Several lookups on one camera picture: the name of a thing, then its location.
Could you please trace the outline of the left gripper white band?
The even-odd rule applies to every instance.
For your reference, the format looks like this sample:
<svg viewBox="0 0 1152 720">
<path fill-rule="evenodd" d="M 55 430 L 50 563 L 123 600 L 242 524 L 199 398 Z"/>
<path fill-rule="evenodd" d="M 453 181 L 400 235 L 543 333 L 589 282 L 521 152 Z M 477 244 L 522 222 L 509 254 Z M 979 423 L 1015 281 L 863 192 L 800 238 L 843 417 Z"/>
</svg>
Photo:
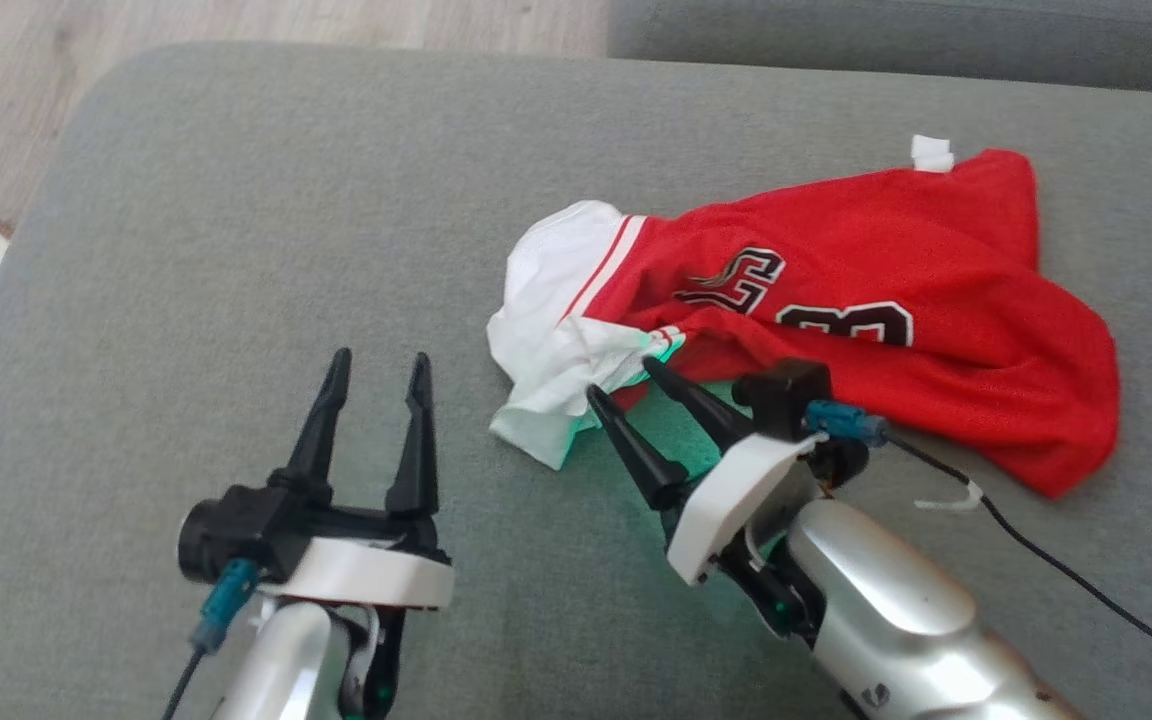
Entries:
<svg viewBox="0 0 1152 720">
<path fill-rule="evenodd" d="M 285 483 L 308 501 L 332 501 L 329 467 L 351 365 L 351 350 L 338 348 L 285 464 Z M 387 492 L 387 510 L 311 511 L 305 555 L 291 578 L 271 584 L 271 597 L 416 611 L 450 605 L 454 569 L 435 533 L 433 365 L 425 353 L 416 354 L 404 400 L 410 423 L 396 479 Z"/>
</svg>

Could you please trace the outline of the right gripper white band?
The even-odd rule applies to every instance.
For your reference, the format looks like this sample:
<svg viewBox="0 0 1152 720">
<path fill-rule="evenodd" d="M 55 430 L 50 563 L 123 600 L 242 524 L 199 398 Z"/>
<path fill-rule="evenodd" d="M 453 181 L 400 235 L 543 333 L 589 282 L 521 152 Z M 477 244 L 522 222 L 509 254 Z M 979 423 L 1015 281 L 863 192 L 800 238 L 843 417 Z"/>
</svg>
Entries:
<svg viewBox="0 0 1152 720">
<path fill-rule="evenodd" d="M 806 456 L 827 441 L 827 434 L 786 441 L 755 433 L 749 416 L 664 361 L 644 357 L 643 369 L 664 395 L 684 407 L 718 450 L 727 450 L 690 497 L 685 467 L 637 432 L 607 392 L 589 386 L 588 404 L 649 509 L 676 511 L 684 505 L 667 560 L 687 585 L 698 585 L 717 568 L 728 544 L 737 541 L 750 550 L 753 541 L 768 541 L 819 495 Z"/>
</svg>

